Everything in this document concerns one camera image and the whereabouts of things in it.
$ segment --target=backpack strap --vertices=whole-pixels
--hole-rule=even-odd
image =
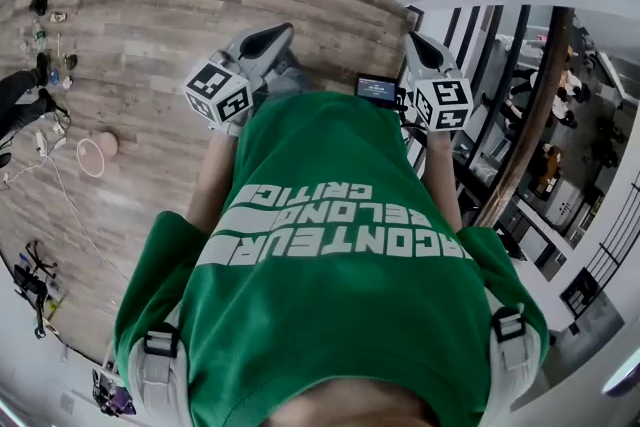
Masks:
[[[491,309],[491,389],[478,427],[499,424],[513,402],[533,384],[540,365],[540,335],[522,316],[522,306],[504,306],[485,288]]]
[[[540,335],[521,309],[504,306],[488,289],[491,310],[491,389],[478,427],[493,427],[533,384],[540,363]],[[149,331],[129,354],[129,387],[136,405],[167,426],[193,427],[189,408],[187,353],[180,340],[180,303],[161,329]]]
[[[129,391],[162,425],[193,427],[189,408],[187,351],[180,340],[180,303],[159,329],[138,340],[129,354]]]

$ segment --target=green t-shirt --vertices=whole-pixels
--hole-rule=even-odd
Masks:
[[[133,344],[182,301],[197,427],[259,425],[327,379],[397,383],[442,427],[486,405],[488,287],[544,318],[497,235],[454,234],[406,157],[397,115],[355,97],[267,102],[240,139],[213,236],[158,216],[115,327],[126,376]]]

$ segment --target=pink round object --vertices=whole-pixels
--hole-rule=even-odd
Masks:
[[[98,178],[104,173],[104,154],[92,139],[81,139],[76,148],[76,157],[82,170],[89,176]]]
[[[102,132],[92,139],[100,147],[105,158],[110,159],[118,153],[118,139],[111,132]]]

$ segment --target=laminate flooring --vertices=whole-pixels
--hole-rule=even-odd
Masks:
[[[0,0],[2,76],[35,60],[35,50],[21,49],[25,41],[33,46],[29,2]],[[194,64],[241,29],[291,21],[293,51],[315,87],[351,94],[357,72],[397,75],[402,39],[413,24],[394,0],[49,0],[49,6],[68,14],[60,24],[49,23],[48,13],[41,19],[54,65],[61,64],[58,38],[61,54],[79,58],[69,91],[49,86],[73,119],[67,144],[52,158],[100,253],[74,218],[51,162],[0,193],[0,249],[13,265],[27,241],[41,241],[67,292],[53,324],[63,342],[95,361],[109,344],[154,217],[185,211],[199,171],[209,132],[180,90]],[[52,126],[42,119],[24,129],[2,173],[39,163],[35,131],[53,142]],[[116,134],[120,151],[101,178],[91,178],[78,166],[76,145],[105,130]]]

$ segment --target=strap buckle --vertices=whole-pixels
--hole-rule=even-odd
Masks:
[[[503,306],[491,317],[491,325],[498,337],[498,343],[524,336],[527,327],[522,314],[515,308]]]
[[[522,314],[515,308],[503,306],[493,314],[491,325],[505,368],[509,371],[526,365],[529,359],[524,339],[527,325]]]
[[[178,330],[171,324],[163,322],[161,329],[149,331],[144,335],[144,352],[175,358],[178,355],[178,340],[180,340]]]

